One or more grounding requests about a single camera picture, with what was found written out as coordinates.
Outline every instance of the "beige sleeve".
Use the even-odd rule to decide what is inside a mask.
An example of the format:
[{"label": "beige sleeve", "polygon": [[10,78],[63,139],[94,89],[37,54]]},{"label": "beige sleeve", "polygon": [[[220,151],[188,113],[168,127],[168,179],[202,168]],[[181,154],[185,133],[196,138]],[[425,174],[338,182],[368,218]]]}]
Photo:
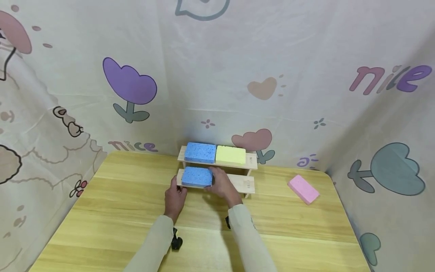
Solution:
[{"label": "beige sleeve", "polygon": [[228,210],[231,232],[239,246],[245,272],[275,272],[275,264],[251,218],[248,208],[239,204]]},{"label": "beige sleeve", "polygon": [[157,272],[174,237],[173,228],[172,219],[165,215],[159,216],[124,272]]}]

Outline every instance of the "person's left hand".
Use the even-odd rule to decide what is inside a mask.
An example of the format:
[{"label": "person's left hand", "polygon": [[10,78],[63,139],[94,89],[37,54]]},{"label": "person's left hand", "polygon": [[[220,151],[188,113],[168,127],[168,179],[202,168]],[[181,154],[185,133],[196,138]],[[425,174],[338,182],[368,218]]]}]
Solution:
[{"label": "person's left hand", "polygon": [[187,196],[187,188],[177,186],[177,176],[171,180],[171,186],[164,194],[165,210],[164,215],[171,218],[175,222],[184,207],[184,201]]}]

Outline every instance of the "sponge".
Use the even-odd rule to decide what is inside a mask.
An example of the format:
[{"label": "sponge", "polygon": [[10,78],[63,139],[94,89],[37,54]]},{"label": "sponge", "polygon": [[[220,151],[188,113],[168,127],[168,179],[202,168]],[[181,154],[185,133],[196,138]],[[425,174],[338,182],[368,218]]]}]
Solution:
[{"label": "sponge", "polygon": [[215,156],[216,145],[214,144],[188,143],[186,152],[184,153],[184,160],[191,162],[214,163]]},{"label": "sponge", "polygon": [[310,205],[320,194],[303,177],[297,175],[288,182],[288,186],[300,197],[307,205]]},{"label": "sponge", "polygon": [[187,166],[181,178],[181,185],[206,187],[211,186],[213,173],[207,168]]},{"label": "sponge", "polygon": [[231,146],[218,145],[216,150],[216,164],[244,166],[246,163],[246,150]]}]

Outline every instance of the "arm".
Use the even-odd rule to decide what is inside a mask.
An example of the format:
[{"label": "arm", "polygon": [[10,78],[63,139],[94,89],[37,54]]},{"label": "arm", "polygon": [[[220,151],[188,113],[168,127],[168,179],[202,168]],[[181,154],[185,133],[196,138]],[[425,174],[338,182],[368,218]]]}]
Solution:
[{"label": "arm", "polygon": [[277,271],[268,249],[254,227],[248,208],[239,204],[228,210],[228,216],[245,271]]},{"label": "arm", "polygon": [[145,242],[128,263],[124,272],[157,272],[174,236],[172,219],[161,215],[150,228]]},{"label": "arm", "polygon": [[157,272],[174,236],[177,221],[187,196],[187,189],[177,187],[177,177],[165,192],[165,212],[157,218],[147,234],[145,242],[137,251],[124,272]]},{"label": "arm", "polygon": [[275,272],[275,264],[252,222],[248,208],[229,180],[227,174],[220,168],[210,167],[213,172],[214,184],[205,190],[225,198],[228,204],[231,232],[239,247],[243,267],[246,272]]}]

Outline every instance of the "blue sponge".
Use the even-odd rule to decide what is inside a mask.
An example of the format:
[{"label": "blue sponge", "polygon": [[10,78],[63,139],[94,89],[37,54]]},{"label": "blue sponge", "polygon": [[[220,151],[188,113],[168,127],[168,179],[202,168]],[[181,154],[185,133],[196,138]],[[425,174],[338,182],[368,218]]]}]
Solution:
[{"label": "blue sponge", "polygon": [[185,161],[214,163],[216,145],[188,143],[184,153]]},{"label": "blue sponge", "polygon": [[187,166],[181,178],[181,185],[206,187],[211,186],[213,173],[207,168]]}]

